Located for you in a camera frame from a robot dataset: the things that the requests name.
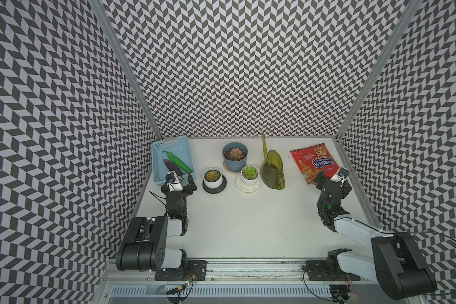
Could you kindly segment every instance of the chevron patterned wall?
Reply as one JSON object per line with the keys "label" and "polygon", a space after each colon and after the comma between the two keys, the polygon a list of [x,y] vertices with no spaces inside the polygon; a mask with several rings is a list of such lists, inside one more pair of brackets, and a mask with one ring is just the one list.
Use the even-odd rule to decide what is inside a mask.
{"label": "chevron patterned wall", "polygon": [[164,136],[334,135],[408,0],[103,0]]}
{"label": "chevron patterned wall", "polygon": [[[422,4],[343,144],[386,228],[456,237],[456,1]],[[456,245],[418,237],[439,289],[456,289]]]}
{"label": "chevron patterned wall", "polygon": [[152,140],[85,0],[0,1],[0,303],[91,298]]}

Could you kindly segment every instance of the potted plant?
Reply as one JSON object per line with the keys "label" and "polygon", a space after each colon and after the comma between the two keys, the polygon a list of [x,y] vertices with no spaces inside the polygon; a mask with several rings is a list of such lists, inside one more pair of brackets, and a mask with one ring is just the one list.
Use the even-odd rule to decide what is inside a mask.
{"label": "potted plant", "polygon": [[251,188],[257,185],[260,176],[259,170],[254,166],[245,166],[242,169],[242,183],[245,187]]}
{"label": "potted plant", "polygon": [[242,143],[229,143],[223,148],[224,164],[228,171],[237,173],[246,165],[249,150]]}
{"label": "potted plant", "polygon": [[209,168],[204,173],[204,185],[210,189],[216,189],[221,186],[223,179],[221,172],[216,168]]}

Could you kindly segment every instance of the purple eggplant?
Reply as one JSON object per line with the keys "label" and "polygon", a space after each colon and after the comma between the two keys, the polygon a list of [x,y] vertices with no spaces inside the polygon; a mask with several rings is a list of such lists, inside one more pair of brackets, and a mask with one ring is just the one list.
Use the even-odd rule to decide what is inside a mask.
{"label": "purple eggplant", "polygon": [[165,160],[164,159],[164,165],[167,167],[169,172],[175,171],[177,176],[181,177],[181,179],[182,179],[181,169],[179,169],[179,167],[175,163],[173,163],[171,160]]}

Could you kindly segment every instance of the cable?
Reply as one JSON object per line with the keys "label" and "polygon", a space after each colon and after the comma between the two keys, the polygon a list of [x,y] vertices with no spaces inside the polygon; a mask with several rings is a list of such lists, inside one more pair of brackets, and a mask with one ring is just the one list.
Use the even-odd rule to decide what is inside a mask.
{"label": "cable", "polygon": [[159,198],[163,198],[163,197],[161,197],[161,196],[158,196],[157,194],[155,194],[155,193],[154,193],[154,192],[152,192],[152,191],[149,191],[149,192],[150,192],[150,194],[152,194],[152,196],[153,196],[154,198],[157,198],[157,200],[158,200],[158,201],[159,201],[161,204],[163,204],[163,205],[164,205],[164,207],[165,207],[165,208],[166,208],[166,210],[167,210],[167,206],[166,206],[166,204],[164,204],[164,202],[163,202],[163,201],[161,201],[161,200],[159,199]]}
{"label": "cable", "polygon": [[[177,292],[177,297],[178,297],[178,299],[179,299],[179,303],[182,303],[182,302],[185,301],[185,300],[188,298],[188,296],[191,294],[191,290],[193,289],[193,285],[195,284],[195,281],[194,281],[194,279],[193,279],[194,272],[193,272],[193,275],[191,275],[189,272],[186,272],[186,271],[180,271],[180,273],[185,273],[185,274],[187,274],[187,275],[189,276],[189,278],[191,279],[191,283],[189,283],[189,278],[188,278],[188,280],[187,280],[188,282],[186,283],[186,286]],[[189,286],[189,285],[191,285],[191,288],[189,289],[188,294],[187,294],[185,297],[183,297],[183,298],[181,299],[181,293],[182,293],[182,291],[185,290],[185,289],[187,288],[187,286]],[[176,289],[171,289],[171,290],[167,291],[167,292],[166,292],[166,295],[168,295],[168,294],[174,294],[174,293],[168,293],[168,292],[172,292],[172,291],[174,291],[174,290],[176,290]]]}
{"label": "cable", "polygon": [[348,278],[348,289],[350,292],[353,292],[353,282],[350,279],[350,276],[347,274],[346,277]]}
{"label": "cable", "polygon": [[[363,222],[360,222],[358,221],[357,219],[353,219],[352,217],[340,217],[340,218],[337,218],[335,219],[333,222],[336,222],[336,221],[339,221],[341,219],[349,219],[349,220],[354,220],[355,222],[359,222],[360,224],[362,225],[365,225],[369,228],[372,228],[374,229],[375,231],[378,231],[380,232],[381,234],[399,234],[399,233],[409,233],[409,234],[439,234],[439,235],[442,235],[442,236],[445,236],[447,237],[450,241],[453,241],[455,244],[456,244],[456,240],[452,237],[450,237],[449,235],[447,234],[444,234],[444,233],[441,233],[441,232],[437,232],[437,231],[403,231],[403,232],[383,232],[383,231],[380,231],[379,229],[377,229],[376,227],[373,227],[373,226],[370,226],[370,225],[367,225]],[[428,295],[428,296],[446,296],[446,295],[451,295],[451,294],[455,294],[456,293],[456,289],[453,290],[453,291],[450,291],[450,292],[446,292],[446,293],[426,293],[425,295]]]}
{"label": "cable", "polygon": [[329,275],[328,271],[326,271],[326,275],[333,281],[338,281],[338,279],[333,278],[332,276]]}
{"label": "cable", "polygon": [[304,276],[305,276],[305,274],[306,274],[306,272],[307,272],[306,266],[302,266],[302,270],[304,271],[304,273],[302,274],[302,281],[304,282],[304,285],[306,286],[307,290],[308,290],[313,296],[315,296],[316,298],[320,298],[321,300],[324,300],[324,301],[328,301],[328,302],[332,302],[332,303],[338,303],[338,301],[333,301],[333,300],[324,299],[324,298],[322,298],[322,297],[316,295],[315,293],[313,293],[313,292],[309,289],[309,287],[307,287],[306,280],[304,279]]}
{"label": "cable", "polygon": [[191,275],[195,275],[195,272],[191,269]]}

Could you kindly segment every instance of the toy vegetable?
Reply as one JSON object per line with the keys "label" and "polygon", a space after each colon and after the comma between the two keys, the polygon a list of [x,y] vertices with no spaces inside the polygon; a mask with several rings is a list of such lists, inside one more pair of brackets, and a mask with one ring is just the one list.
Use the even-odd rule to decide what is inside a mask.
{"label": "toy vegetable", "polygon": [[169,172],[174,171],[177,174],[177,176],[180,176],[182,178],[181,169],[179,169],[179,167],[175,163],[173,163],[170,160],[163,160],[163,161],[164,161],[164,165],[167,167]]}
{"label": "toy vegetable", "polygon": [[185,163],[182,162],[182,160],[180,160],[179,158],[177,158],[176,155],[173,155],[172,152],[169,152],[169,151],[163,151],[163,153],[167,153],[167,157],[173,162],[175,163],[179,168],[181,168],[182,170],[184,170],[185,172],[187,173],[192,173],[193,171],[188,167],[186,166]]}

